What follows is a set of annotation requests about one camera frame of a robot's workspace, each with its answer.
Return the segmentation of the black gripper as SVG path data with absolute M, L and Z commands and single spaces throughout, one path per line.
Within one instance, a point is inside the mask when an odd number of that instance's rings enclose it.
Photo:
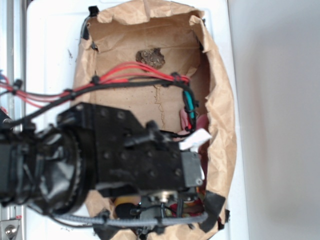
M 104 197 L 162 191 L 186 200 L 195 197 L 184 168 L 191 154 L 181 152 L 154 121 L 143 126 L 128 110 L 80 103 L 60 113 L 57 125 L 76 136 L 90 168 L 90 186 Z

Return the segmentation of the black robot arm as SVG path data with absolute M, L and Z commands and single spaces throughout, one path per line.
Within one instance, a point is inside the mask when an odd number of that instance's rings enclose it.
M 80 103 L 41 132 L 0 133 L 0 202 L 43 215 L 76 211 L 89 191 L 104 197 L 184 192 L 201 174 L 192 154 L 128 110 Z

